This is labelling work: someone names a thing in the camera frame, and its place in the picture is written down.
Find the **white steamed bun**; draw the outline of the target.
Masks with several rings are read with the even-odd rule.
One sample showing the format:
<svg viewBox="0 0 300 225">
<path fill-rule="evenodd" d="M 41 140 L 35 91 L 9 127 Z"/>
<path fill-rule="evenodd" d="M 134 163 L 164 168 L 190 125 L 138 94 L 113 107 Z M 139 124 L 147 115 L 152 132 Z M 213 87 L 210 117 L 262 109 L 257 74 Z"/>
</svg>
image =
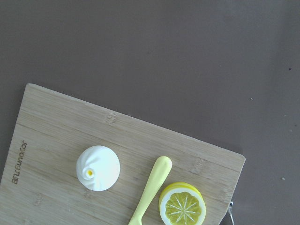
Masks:
<svg viewBox="0 0 300 225">
<path fill-rule="evenodd" d="M 120 175 L 120 161 L 116 153 L 106 146 L 87 148 L 77 159 L 76 175 L 89 190 L 105 191 Z"/>
</svg>

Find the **yellow plastic knife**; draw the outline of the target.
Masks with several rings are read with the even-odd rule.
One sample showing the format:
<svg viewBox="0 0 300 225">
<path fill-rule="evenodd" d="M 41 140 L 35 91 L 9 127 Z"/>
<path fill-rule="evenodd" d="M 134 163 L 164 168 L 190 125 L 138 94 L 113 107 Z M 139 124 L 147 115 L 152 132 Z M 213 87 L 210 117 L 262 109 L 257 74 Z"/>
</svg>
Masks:
<svg viewBox="0 0 300 225">
<path fill-rule="evenodd" d="M 150 172 L 141 199 L 129 221 L 129 225 L 141 225 L 142 218 L 154 199 L 155 195 L 163 185 L 172 168 L 172 161 L 167 156 L 160 156 L 154 163 Z"/>
</svg>

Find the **lemon half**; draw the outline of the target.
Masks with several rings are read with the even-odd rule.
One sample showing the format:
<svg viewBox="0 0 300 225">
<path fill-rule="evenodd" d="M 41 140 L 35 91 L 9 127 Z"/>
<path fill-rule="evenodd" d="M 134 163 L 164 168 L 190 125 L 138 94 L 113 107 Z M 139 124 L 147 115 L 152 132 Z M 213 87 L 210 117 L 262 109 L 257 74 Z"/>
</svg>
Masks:
<svg viewBox="0 0 300 225">
<path fill-rule="evenodd" d="M 185 182 L 168 185 L 159 197 L 158 208 L 166 225 L 201 225 L 206 216 L 201 193 Z"/>
</svg>

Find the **bamboo cutting board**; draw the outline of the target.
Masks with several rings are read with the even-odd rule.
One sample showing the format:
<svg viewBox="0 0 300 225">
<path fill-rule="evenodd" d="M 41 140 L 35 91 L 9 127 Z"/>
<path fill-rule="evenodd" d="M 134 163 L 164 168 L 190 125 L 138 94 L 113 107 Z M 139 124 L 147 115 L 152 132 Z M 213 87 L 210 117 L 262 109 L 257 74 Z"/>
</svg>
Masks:
<svg viewBox="0 0 300 225">
<path fill-rule="evenodd" d="M 112 149 L 120 176 L 91 191 L 76 175 L 90 146 Z M 126 225 L 159 156 L 172 160 L 164 185 L 197 187 L 206 225 L 226 214 L 245 163 L 241 154 L 70 97 L 27 84 L 0 182 L 3 225 Z"/>
</svg>

